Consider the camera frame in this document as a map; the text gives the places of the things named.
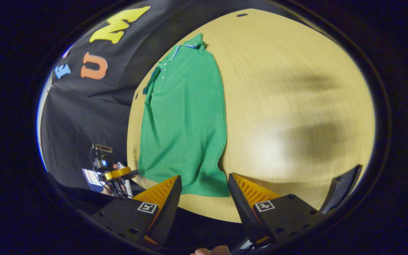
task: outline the screw hole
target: screw hole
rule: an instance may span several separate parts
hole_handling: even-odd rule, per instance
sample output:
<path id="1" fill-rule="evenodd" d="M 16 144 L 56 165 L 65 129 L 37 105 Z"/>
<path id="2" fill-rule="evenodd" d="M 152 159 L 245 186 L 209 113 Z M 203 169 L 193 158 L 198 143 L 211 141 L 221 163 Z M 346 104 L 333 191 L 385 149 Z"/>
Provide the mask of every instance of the screw hole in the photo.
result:
<path id="1" fill-rule="evenodd" d="M 137 229 L 134 229 L 134 228 L 131 228 L 131 229 L 129 230 L 129 232 L 130 232 L 130 234 L 138 234 L 138 230 L 137 230 Z"/>
<path id="2" fill-rule="evenodd" d="M 275 229 L 275 233 L 281 233 L 282 231 L 284 231 L 284 228 L 282 227 Z"/>

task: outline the finger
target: finger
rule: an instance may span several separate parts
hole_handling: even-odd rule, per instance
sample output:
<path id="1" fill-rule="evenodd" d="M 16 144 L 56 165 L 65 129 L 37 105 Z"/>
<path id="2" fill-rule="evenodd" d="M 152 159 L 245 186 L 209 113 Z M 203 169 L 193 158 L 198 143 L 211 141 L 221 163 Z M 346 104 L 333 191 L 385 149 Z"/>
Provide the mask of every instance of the finger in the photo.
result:
<path id="1" fill-rule="evenodd" d="M 205 248 L 197 249 L 194 251 L 195 255 L 210 255 L 210 250 L 207 250 Z"/>
<path id="2" fill-rule="evenodd" d="M 226 245 L 220 245 L 212 250 L 212 255 L 231 255 L 231 253 Z"/>

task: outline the green polo shirt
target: green polo shirt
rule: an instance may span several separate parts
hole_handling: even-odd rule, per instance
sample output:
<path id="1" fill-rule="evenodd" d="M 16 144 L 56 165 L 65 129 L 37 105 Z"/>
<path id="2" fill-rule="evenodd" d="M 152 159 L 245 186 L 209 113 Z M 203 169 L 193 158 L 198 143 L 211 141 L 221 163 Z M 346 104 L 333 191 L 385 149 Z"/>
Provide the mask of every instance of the green polo shirt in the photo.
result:
<path id="1" fill-rule="evenodd" d="M 202 34 L 176 45 L 144 88 L 139 174 L 161 182 L 181 175 L 182 194 L 228 197 L 218 161 L 226 145 L 220 71 Z"/>

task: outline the wooden table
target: wooden table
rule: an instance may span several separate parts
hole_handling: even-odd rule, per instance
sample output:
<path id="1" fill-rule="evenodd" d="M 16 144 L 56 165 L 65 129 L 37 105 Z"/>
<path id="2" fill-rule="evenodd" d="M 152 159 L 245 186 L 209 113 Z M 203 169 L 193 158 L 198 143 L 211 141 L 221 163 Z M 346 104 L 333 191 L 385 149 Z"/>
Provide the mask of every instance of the wooden table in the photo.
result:
<path id="1" fill-rule="evenodd" d="M 177 44 L 197 33 L 219 65 L 225 90 L 228 140 L 220 166 L 227 176 L 234 172 L 279 195 L 296 194 L 319 209 L 332 178 L 358 163 L 364 173 L 374 144 L 374 107 L 363 75 L 344 50 L 305 25 L 255 9 L 215 19 Z M 132 169 L 140 152 L 142 89 L 153 70 L 131 107 Z M 155 184 L 140 176 L 134 181 L 144 188 Z M 240 222 L 231 197 L 187 194 L 179 207 Z"/>

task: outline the table surface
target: table surface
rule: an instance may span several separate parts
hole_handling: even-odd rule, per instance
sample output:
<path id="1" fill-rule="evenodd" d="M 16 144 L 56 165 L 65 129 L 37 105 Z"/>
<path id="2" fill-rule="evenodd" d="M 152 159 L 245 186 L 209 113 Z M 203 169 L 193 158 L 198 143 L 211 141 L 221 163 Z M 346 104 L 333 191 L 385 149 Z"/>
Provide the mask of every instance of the table surface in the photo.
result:
<path id="1" fill-rule="evenodd" d="M 220 168 L 226 176 L 237 173 L 278 195 L 296 194 L 316 209 L 332 178 L 356 164 L 364 166 L 363 176 L 374 145 L 374 107 L 363 74 L 342 48 L 303 24 L 255 9 L 217 18 L 177 44 L 197 33 L 223 81 L 228 138 Z M 132 169 L 140 153 L 142 89 L 154 68 L 131 106 Z M 144 188 L 156 184 L 141 176 L 134 181 Z M 178 206 L 240 222 L 231 197 L 181 195 Z"/>

